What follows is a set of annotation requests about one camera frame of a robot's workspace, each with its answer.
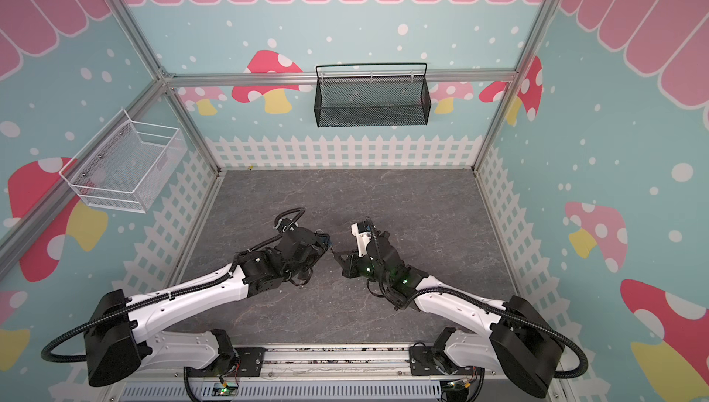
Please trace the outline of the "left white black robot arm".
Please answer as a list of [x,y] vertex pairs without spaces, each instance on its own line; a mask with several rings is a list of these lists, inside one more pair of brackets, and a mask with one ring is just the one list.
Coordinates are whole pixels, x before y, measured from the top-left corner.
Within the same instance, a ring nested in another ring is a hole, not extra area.
[[123,291],[106,294],[92,315],[99,323],[84,334],[90,386],[109,386],[147,369],[232,374],[240,358],[225,331],[186,334],[168,329],[284,283],[308,283],[314,265],[329,248],[328,234],[296,227],[280,234],[275,246],[241,252],[216,272],[178,286],[130,298]]

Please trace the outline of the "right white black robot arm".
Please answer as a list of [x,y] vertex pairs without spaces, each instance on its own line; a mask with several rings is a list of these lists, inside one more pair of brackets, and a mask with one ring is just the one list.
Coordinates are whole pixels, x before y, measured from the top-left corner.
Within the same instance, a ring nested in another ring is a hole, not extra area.
[[343,276],[375,284],[374,295],[397,310],[412,308],[455,324],[430,349],[445,374],[467,367],[503,372],[529,396],[547,396],[564,345],[531,303],[519,296],[491,300],[451,288],[406,265],[384,233],[358,233],[356,245],[334,256]]

